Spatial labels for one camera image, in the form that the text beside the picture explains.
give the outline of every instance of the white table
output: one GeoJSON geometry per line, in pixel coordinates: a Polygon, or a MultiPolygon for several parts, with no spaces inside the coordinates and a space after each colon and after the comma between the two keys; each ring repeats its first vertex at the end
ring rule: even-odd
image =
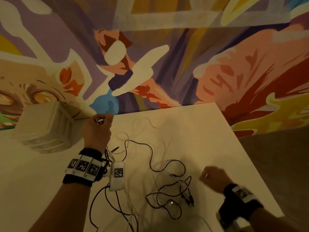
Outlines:
{"type": "MultiPolygon", "coordinates": [[[[192,175],[190,191],[196,206],[190,208],[184,201],[180,201],[183,216],[173,221],[164,209],[152,209],[145,201],[145,195],[150,193],[154,184],[149,169],[150,149],[129,144],[125,160],[126,188],[134,206],[140,211],[143,231],[209,231],[199,216],[208,222],[212,231],[222,231],[215,213],[224,197],[198,180],[206,165],[224,168],[236,183],[254,192],[267,210],[277,217],[283,216],[215,103],[117,115],[111,131],[112,138],[108,144],[110,150],[117,146],[120,146],[117,152],[124,149],[126,136],[121,132],[126,132],[130,139],[151,145],[154,150],[153,165],[162,160],[166,150],[164,159],[183,161],[187,168],[186,176],[192,175]]],[[[0,185],[0,223],[4,231],[27,231],[58,191],[63,171],[70,158],[83,148],[83,140],[79,140],[67,151],[39,155],[10,140],[10,133],[11,130],[0,132],[3,158],[0,163],[3,179],[0,185]]],[[[123,156],[120,154],[115,158],[121,160],[123,156]]],[[[181,171],[180,165],[172,165],[168,171],[181,171]]],[[[160,174],[158,185],[172,181],[171,177],[160,174]]],[[[107,183],[108,178],[94,183],[89,205],[97,191],[107,183]]],[[[129,212],[123,192],[119,192],[119,195],[123,211],[129,212]]],[[[108,197],[117,206],[115,194],[108,192],[108,197]]],[[[127,228],[122,215],[111,209],[106,202],[104,192],[95,201],[92,220],[99,226],[99,231],[125,231],[127,228]]],[[[247,225],[244,220],[239,223],[241,226],[247,225]]],[[[89,218],[84,231],[95,231],[89,218]]]]}

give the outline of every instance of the colorful wall painting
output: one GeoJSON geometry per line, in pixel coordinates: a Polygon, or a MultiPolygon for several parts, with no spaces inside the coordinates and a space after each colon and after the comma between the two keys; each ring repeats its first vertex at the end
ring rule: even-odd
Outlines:
{"type": "Polygon", "coordinates": [[[0,129],[216,102],[235,134],[309,123],[309,0],[0,0],[0,129]]]}

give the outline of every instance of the table surface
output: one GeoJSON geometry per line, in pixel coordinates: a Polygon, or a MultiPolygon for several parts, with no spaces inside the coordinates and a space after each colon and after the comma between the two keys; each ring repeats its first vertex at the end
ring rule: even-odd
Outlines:
{"type": "MultiPolygon", "coordinates": [[[[81,135],[80,125],[76,125],[76,138],[81,135]]],[[[159,109],[114,116],[111,127],[112,137],[108,144],[110,150],[124,149],[126,132],[131,140],[147,143],[153,148],[152,166],[160,169],[160,161],[167,159],[181,160],[186,166],[185,178],[192,176],[190,191],[195,207],[189,207],[184,200],[177,200],[182,208],[182,217],[171,220],[164,209],[152,209],[145,201],[145,195],[154,186],[153,176],[158,178],[157,185],[172,183],[175,179],[166,173],[154,173],[149,168],[150,149],[147,146],[129,143],[126,164],[126,189],[140,214],[143,231],[222,231],[216,212],[224,197],[205,187],[198,177],[207,165],[224,168],[238,184],[245,185],[275,216],[283,213],[257,172],[253,163],[242,148],[230,126],[215,103],[159,109]]],[[[0,207],[5,214],[0,214],[0,222],[5,231],[27,231],[52,200],[64,176],[72,156],[83,148],[79,140],[66,151],[50,155],[32,152],[21,144],[10,140],[11,130],[0,132],[0,144],[3,160],[0,174],[3,183],[0,186],[0,207]]],[[[124,153],[115,155],[122,160],[124,153]]],[[[167,172],[180,173],[183,167],[172,163],[167,172]]],[[[94,183],[91,189],[89,206],[97,191],[108,183],[108,178],[94,183]]],[[[167,190],[176,194],[177,188],[167,190]]],[[[107,191],[111,203],[117,207],[114,192],[107,191]]],[[[119,192],[122,210],[129,212],[123,191],[119,192]]],[[[173,215],[179,213],[171,206],[173,215]]],[[[95,200],[92,220],[99,227],[98,231],[125,231],[127,222],[121,214],[115,212],[106,202],[104,192],[95,200]]],[[[84,231],[95,231],[87,216],[84,231]]]]}

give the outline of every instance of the hand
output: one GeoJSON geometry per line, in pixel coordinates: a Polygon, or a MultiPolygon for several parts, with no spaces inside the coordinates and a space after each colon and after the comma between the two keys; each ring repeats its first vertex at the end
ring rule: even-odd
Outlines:
{"type": "Polygon", "coordinates": [[[200,180],[215,192],[223,194],[224,188],[233,183],[224,169],[215,166],[206,166],[200,176],[200,180]]]}
{"type": "Polygon", "coordinates": [[[107,143],[111,139],[111,131],[114,115],[113,114],[96,114],[86,121],[83,127],[84,147],[93,148],[101,153],[104,152],[107,143]],[[99,125],[95,120],[104,119],[104,123],[99,125]]]}

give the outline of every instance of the brown floor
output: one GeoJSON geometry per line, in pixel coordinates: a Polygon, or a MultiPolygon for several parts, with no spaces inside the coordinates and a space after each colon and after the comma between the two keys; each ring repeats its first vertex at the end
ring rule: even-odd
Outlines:
{"type": "Polygon", "coordinates": [[[286,220],[309,231],[309,126],[239,139],[286,220]]]}

